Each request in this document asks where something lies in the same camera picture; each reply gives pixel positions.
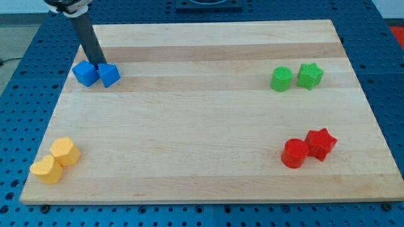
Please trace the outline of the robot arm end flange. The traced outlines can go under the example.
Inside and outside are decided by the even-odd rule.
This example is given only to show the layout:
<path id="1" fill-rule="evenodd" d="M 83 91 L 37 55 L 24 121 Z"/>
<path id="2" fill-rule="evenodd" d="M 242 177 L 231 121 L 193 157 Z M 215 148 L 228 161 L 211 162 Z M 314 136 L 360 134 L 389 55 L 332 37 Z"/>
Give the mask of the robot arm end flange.
<path id="1" fill-rule="evenodd" d="M 93 0 L 44 0 L 48 9 L 55 13 L 63 13 L 68 18 L 77 18 L 88 11 Z"/>

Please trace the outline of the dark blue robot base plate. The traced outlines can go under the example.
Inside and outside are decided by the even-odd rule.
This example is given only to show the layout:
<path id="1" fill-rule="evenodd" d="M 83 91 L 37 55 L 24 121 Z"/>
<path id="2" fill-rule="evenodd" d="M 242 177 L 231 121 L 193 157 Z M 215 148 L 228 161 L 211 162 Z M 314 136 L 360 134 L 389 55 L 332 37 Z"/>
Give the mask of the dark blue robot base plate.
<path id="1" fill-rule="evenodd" d="M 242 9 L 243 0 L 175 0 L 176 10 Z"/>

